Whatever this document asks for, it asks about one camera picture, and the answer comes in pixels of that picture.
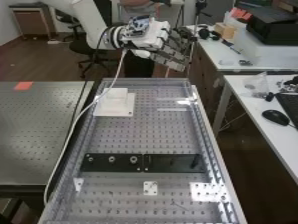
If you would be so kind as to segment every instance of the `wire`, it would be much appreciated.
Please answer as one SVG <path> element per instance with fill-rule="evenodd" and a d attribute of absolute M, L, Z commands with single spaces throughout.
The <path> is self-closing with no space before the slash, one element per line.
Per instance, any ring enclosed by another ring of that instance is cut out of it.
<path fill-rule="evenodd" d="M 95 62 L 96 62 L 96 55 L 97 55 L 97 52 L 99 52 L 99 48 L 100 48 L 100 44 L 101 44 L 101 41 L 103 41 L 103 37 L 105 35 L 105 32 L 107 30 L 109 29 L 109 27 L 105 28 L 104 32 L 101 33 L 101 36 L 100 36 L 100 39 L 99 39 L 99 42 L 97 42 L 97 46 L 96 46 L 96 51 L 95 51 L 95 54 L 93 54 L 93 58 L 92 58 L 92 62 L 91 62 L 91 68 L 93 67 L 95 65 Z M 76 125 L 76 122 L 73 123 L 73 120 L 75 120 L 75 116 L 76 116 L 76 112 L 77 112 L 77 107 L 79 107 L 79 104 L 80 104 L 80 101 L 81 101 L 81 97 L 84 95 L 84 92 L 85 92 L 85 87 L 87 87 L 87 83 L 88 83 L 89 79 L 87 78 L 85 79 L 85 83 L 84 83 L 84 86 L 83 86 L 83 89 L 81 89 L 81 94 L 79 96 L 79 100 L 77 100 L 77 104 L 76 104 L 76 107 L 75 107 L 75 111 L 73 111 L 73 114 L 72 114 L 72 119 L 71 119 L 71 124 L 69 124 L 69 128 L 68 128 L 68 132 L 67 132 L 67 138 L 65 138 L 65 142 L 64 142 L 64 147 L 65 147 L 65 144 L 68 144 L 68 138 L 69 138 L 69 133 L 71 133 L 71 130 L 72 130 L 72 127 L 73 125 Z M 55 165 L 55 168 L 53 168 L 53 171 L 51 173 L 51 176 L 49 176 L 49 179 L 48 179 L 48 183 L 47 183 L 47 186 L 45 186 L 45 192 L 44 192 L 44 204 L 47 204 L 47 198 L 48 198 L 48 189 L 49 189 L 49 186 L 51 186 L 51 182 L 52 182 L 52 179 L 53 179 L 53 175 L 56 173 L 56 170 L 57 170 L 57 167 L 59 167 L 59 164 L 60 164 L 60 161 L 63 159 L 63 156 L 64 156 L 64 149 L 63 149 L 63 152 L 60 154 L 60 157 L 59 157 L 59 160 L 57 160 L 57 163 Z"/>
<path fill-rule="evenodd" d="M 234 121 L 237 121 L 245 115 L 246 115 L 246 112 L 244 114 L 241 114 L 237 118 L 234 118 L 224 127 L 221 127 L 220 131 L 224 131 L 226 126 L 229 126 Z"/>
<path fill-rule="evenodd" d="M 108 93 L 108 92 L 111 91 L 111 89 L 113 88 L 113 85 L 115 85 L 115 83 L 116 83 L 116 81 L 117 81 L 117 78 L 119 78 L 119 74 L 120 74 L 120 70 L 121 70 L 121 67 L 123 67 L 123 61 L 124 61 L 124 57 L 125 57 L 125 55 L 127 55 L 127 52 L 128 52 L 127 49 L 124 49 L 124 51 L 123 51 L 123 56 L 121 56 L 121 60 L 120 60 L 120 64 L 119 64 L 117 73 L 116 73 L 116 76 L 115 76 L 115 79 L 113 79 L 113 82 L 112 82 L 109 88 L 107 89 L 107 91 L 104 91 L 104 92 L 101 93 L 100 96 L 96 96 L 95 101 L 93 101 L 93 102 L 87 106 L 87 108 L 81 111 L 81 113 L 79 114 L 79 116 L 77 116 L 77 118 L 76 118 L 76 120 L 75 120 L 75 122 L 73 122 L 73 124 L 72 124 L 71 132 L 69 132 L 69 134 L 68 134 L 68 138 L 67 138 L 67 141 L 65 141 L 65 143 L 64 143 L 63 152 L 61 152 L 61 154 L 60 154 L 60 157 L 59 157 L 57 163 L 56 163 L 56 165 L 55 165 L 53 172 L 52 172 L 52 174 L 51 174 L 51 177 L 49 177 L 49 180 L 48 180 L 48 184 L 47 184 L 47 187 L 45 187 L 45 191 L 44 191 L 44 205 L 47 205 L 47 195 L 48 195 L 49 185 L 51 185 L 52 178 L 53 178 L 55 172 L 56 172 L 56 170 L 57 170 L 60 161 L 61 161 L 61 159 L 63 159 L 63 155 L 64 155 L 65 150 L 67 150 L 67 147 L 68 147 L 68 143 L 69 143 L 69 140 L 71 140 L 73 131 L 75 131 L 76 124 L 77 124 L 77 122 L 79 122 L 79 120 L 80 120 L 83 114 L 84 114 L 84 113 L 89 110 L 89 108 L 91 108 L 91 107 L 100 101 L 100 99 L 107 95 L 107 93 Z"/>
<path fill-rule="evenodd" d="M 298 128 L 294 125 L 289 124 L 289 126 L 292 126 L 293 128 L 295 128 L 298 130 Z"/>

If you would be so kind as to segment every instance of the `dark floor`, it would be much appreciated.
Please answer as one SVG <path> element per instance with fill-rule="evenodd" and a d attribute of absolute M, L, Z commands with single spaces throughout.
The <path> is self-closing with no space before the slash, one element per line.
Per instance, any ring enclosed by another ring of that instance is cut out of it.
<path fill-rule="evenodd" d="M 69 51 L 67 44 L 15 42 L 0 48 L 0 81 L 81 80 L 75 63 L 84 59 L 84 56 Z M 157 66 L 154 77 L 164 74 L 165 68 Z M 107 72 L 97 67 L 88 75 L 91 80 L 97 80 L 107 77 Z M 232 111 L 233 116 L 241 114 L 241 106 L 236 104 Z M 220 133 L 218 144 L 249 223 L 298 223 L 298 187 L 248 115 Z M 31 216 L 28 208 L 23 208 L 21 218 L 13 223 L 35 223 Z"/>

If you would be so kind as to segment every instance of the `black cable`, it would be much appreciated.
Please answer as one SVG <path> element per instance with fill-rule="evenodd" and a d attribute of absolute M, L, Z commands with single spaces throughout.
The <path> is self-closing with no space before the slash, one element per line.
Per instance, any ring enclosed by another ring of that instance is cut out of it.
<path fill-rule="evenodd" d="M 104 37 L 105 32 L 107 32 L 108 29 L 109 29 L 109 27 L 105 28 L 105 30 L 104 30 L 104 32 L 103 32 L 103 34 L 101 34 L 101 36 L 100 36 L 100 40 L 99 40 L 99 43 L 97 43 L 97 46 L 96 46 L 95 55 L 93 55 L 92 62 L 91 62 L 91 68 L 93 67 L 95 62 L 96 62 L 96 54 L 97 54 L 97 52 L 99 52 L 99 48 L 100 48 L 100 44 L 101 44 L 101 41 L 103 41 L 103 37 Z M 79 107 L 80 102 L 81 102 L 81 98 L 83 98 L 83 95 L 84 95 L 84 92 L 85 92 L 85 88 L 87 88 L 87 83 L 88 83 L 88 82 L 89 82 L 89 79 L 85 78 L 85 82 L 84 82 L 84 85 L 83 85 L 83 88 L 81 88 L 81 93 L 80 93 L 80 96 L 79 96 L 79 99 L 77 99 L 77 103 L 76 103 L 76 106 L 75 106 L 75 110 L 73 110 L 73 114 L 72 114 L 72 119 L 71 119 L 71 124 L 69 124 L 69 127 L 68 127 L 68 134 L 67 134 L 67 138 L 65 138 L 64 144 L 65 144 L 65 142 L 67 142 L 68 135 L 69 135 L 69 132 L 71 132 L 71 129 L 72 129 L 73 120 L 75 120 L 76 112 L 77 112 L 77 107 Z M 48 183 L 48 184 L 49 184 L 48 195 L 51 195 L 51 193 L 52 193 L 52 190 L 51 190 L 51 184 L 52 184 L 52 183 L 53 183 L 53 181 Z"/>
<path fill-rule="evenodd" d="M 294 125 L 289 124 L 289 126 L 292 126 L 293 128 L 295 128 L 295 130 L 298 130 L 298 128 Z"/>

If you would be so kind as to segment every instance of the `screw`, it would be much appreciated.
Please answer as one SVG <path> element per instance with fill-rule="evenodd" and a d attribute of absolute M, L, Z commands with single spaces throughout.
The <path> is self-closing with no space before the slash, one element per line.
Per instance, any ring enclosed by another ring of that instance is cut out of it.
<path fill-rule="evenodd" d="M 115 161 L 116 161 L 115 156 L 111 156 L 111 157 L 109 157 L 109 163 L 115 163 Z"/>
<path fill-rule="evenodd" d="M 136 163 L 137 163 L 137 156 L 132 156 L 132 157 L 131 157 L 131 163 L 132 163 L 132 164 L 136 164 Z"/>

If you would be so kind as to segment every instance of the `white desk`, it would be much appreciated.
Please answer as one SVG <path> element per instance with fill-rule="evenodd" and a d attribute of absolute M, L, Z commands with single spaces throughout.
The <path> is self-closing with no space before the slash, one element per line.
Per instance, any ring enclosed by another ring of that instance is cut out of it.
<path fill-rule="evenodd" d="M 272 102 L 266 102 L 264 99 L 257 99 L 248 96 L 246 93 L 249 90 L 244 86 L 244 80 L 248 77 L 250 76 L 226 75 L 224 77 L 226 83 L 213 124 L 213 132 L 217 136 L 222 124 L 222 118 L 225 116 L 226 106 L 229 104 L 229 98 L 233 92 L 268 143 L 270 144 L 270 147 L 273 148 L 289 173 L 292 174 L 293 179 L 298 184 L 298 131 L 290 126 L 284 127 L 277 125 L 262 117 L 262 112 L 265 110 L 278 110 L 285 114 L 286 112 L 276 98 Z M 294 75 L 268 76 L 270 91 L 277 93 L 278 87 L 276 83 L 281 80 L 290 80 L 293 77 Z"/>
<path fill-rule="evenodd" d="M 213 41 L 210 39 L 202 40 L 198 39 L 198 44 L 201 45 L 204 51 L 208 54 L 210 61 L 213 62 L 217 71 L 233 71 L 233 72 L 244 72 L 244 71 L 298 71 L 298 63 L 294 67 L 281 67 L 274 65 L 264 66 L 262 64 L 254 64 L 253 66 L 241 66 L 240 60 L 249 60 L 244 54 L 237 54 L 226 45 L 224 45 L 220 41 Z M 233 62 L 232 65 L 222 65 L 220 61 L 225 60 Z"/>

